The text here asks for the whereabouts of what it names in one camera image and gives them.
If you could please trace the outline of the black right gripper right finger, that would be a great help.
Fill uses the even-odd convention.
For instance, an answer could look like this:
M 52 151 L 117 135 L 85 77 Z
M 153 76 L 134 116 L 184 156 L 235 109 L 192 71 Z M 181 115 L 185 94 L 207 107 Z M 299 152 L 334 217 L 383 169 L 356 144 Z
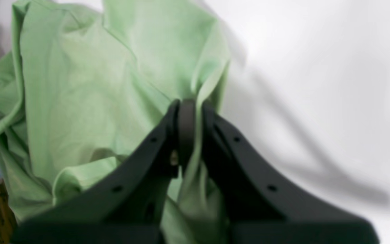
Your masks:
M 231 244 L 378 244 L 365 219 L 303 190 L 213 107 L 202 105 L 202 158 L 224 197 Z

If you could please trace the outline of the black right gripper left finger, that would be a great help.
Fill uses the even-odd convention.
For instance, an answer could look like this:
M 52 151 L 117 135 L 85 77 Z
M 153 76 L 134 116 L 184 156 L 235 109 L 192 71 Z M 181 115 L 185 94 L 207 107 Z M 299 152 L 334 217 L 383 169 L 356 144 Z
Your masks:
M 14 244 L 164 244 L 167 190 L 193 149 L 195 102 L 175 100 L 138 148 L 84 193 L 21 224 Z

